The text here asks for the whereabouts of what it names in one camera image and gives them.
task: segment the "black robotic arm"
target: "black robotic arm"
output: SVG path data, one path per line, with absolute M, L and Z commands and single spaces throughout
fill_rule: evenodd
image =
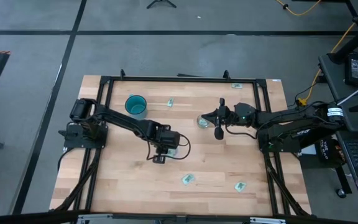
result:
M 67 126 L 66 131 L 60 131 L 65 137 L 65 147 L 98 148 L 106 145 L 107 126 L 105 122 L 114 124 L 121 128 L 132 131 L 138 138 L 155 146 L 156 155 L 147 155 L 147 160 L 152 159 L 154 163 L 165 163 L 164 154 L 169 149 L 176 149 L 182 134 L 171 131 L 171 126 L 160 124 L 152 120 L 137 120 L 110 110 L 104 105 L 97 104 L 93 99 L 76 100 L 70 113 L 72 123 Z
M 252 127 L 257 131 L 255 137 L 251 137 L 259 140 L 262 151 L 300 152 L 301 148 L 344 127 L 341 112 L 330 112 L 341 111 L 335 104 L 315 102 L 273 113 L 258 111 L 246 103 L 234 105 L 234 111 L 231 111 L 225 106 L 223 98 L 219 104 L 219 108 L 212 113 L 201 115 L 215 125 L 215 138 L 223 139 L 222 125 L 226 129 L 228 126 Z M 303 138 L 310 133 L 313 133 L 313 138 Z

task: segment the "wooden tabletop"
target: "wooden tabletop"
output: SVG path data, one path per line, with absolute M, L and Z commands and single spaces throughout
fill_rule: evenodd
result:
M 84 76 L 79 98 L 96 98 L 99 80 L 97 75 Z M 267 84 L 272 111 L 285 110 L 287 105 L 281 81 L 267 80 Z M 199 115 L 212 112 L 219 106 L 220 97 L 226 99 L 231 110 L 238 102 L 255 106 L 251 84 L 243 84 L 243 89 L 234 89 L 229 83 L 115 81 L 111 109 L 126 113 L 124 103 L 130 94 L 141 95 L 147 100 L 147 119 L 169 124 L 173 131 L 187 136 L 191 142 L 191 154 L 182 161 L 167 159 L 164 165 L 154 164 L 145 160 L 146 142 L 130 131 L 109 125 L 91 211 L 272 215 L 264 158 L 257 141 L 228 133 L 218 141 L 214 137 L 214 128 L 200 129 L 196 124 Z M 264 105 L 261 90 L 260 96 L 261 105 Z M 167 102 L 171 97 L 174 102 L 170 108 Z M 231 131 L 255 134 L 252 128 L 231 127 Z M 187 149 L 178 147 L 176 156 L 183 156 Z M 59 206 L 76 185 L 83 154 L 83 149 L 73 150 L 62 160 L 50 208 Z M 299 161 L 289 153 L 280 155 L 286 186 L 303 209 L 310 212 Z M 181 179 L 187 174 L 193 174 L 195 180 L 184 185 Z M 247 184 L 240 193 L 234 188 L 238 182 Z M 87 186 L 83 192 L 81 208 L 85 206 Z M 279 192 L 276 186 L 278 207 L 282 212 Z

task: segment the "table leg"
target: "table leg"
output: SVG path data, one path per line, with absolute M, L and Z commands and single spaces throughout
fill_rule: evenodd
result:
M 335 168 L 335 170 L 336 170 L 336 174 L 338 175 L 338 179 L 341 183 L 343 192 L 345 194 L 351 194 L 352 193 L 351 186 L 349 185 L 349 183 L 346 179 L 346 175 L 345 175 L 345 172 L 343 171 L 342 166 Z

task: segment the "small packet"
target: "small packet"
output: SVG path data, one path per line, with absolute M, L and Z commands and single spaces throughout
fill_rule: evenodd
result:
M 181 181 L 183 182 L 184 185 L 188 185 L 191 182 L 193 182 L 196 178 L 194 177 L 193 174 L 187 174 L 186 176 L 184 176 Z
M 231 88 L 242 89 L 242 84 L 241 84 L 241 83 L 232 83 L 232 84 L 231 84 Z
M 173 106 L 173 97 L 171 97 L 167 103 L 167 106 L 172 107 Z
M 242 192 L 246 188 L 247 184 L 244 182 L 238 182 L 235 184 L 234 189 L 239 193 Z

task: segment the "black desk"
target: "black desk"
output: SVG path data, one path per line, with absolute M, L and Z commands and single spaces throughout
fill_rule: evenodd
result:
M 346 85 L 344 83 L 345 64 L 337 65 L 332 63 L 327 55 L 319 57 L 321 70 L 327 79 L 327 83 L 336 101 L 348 97 L 350 94 L 358 90 L 358 87 Z M 346 120 L 346 127 L 350 131 L 358 131 L 358 112 L 349 112 L 349 108 L 358 105 L 358 95 L 353 96 L 345 103 L 342 109 L 344 110 L 344 118 Z
M 327 80 L 331 93 L 336 101 L 340 101 L 350 94 L 358 90 L 357 87 L 349 86 L 344 83 L 345 65 L 337 65 L 332 63 L 327 55 L 319 57 L 321 69 Z M 358 96 L 354 96 L 341 106 L 344 110 L 344 118 L 346 120 L 346 126 L 349 131 L 336 132 L 337 139 L 341 145 L 341 148 L 345 154 L 346 160 L 350 160 L 349 153 L 344 145 L 345 139 L 358 138 L 358 113 L 349 112 L 349 108 L 358 105 Z M 357 171 L 351 162 L 348 162 L 349 169 L 351 171 L 354 181 L 358 180 L 358 168 Z

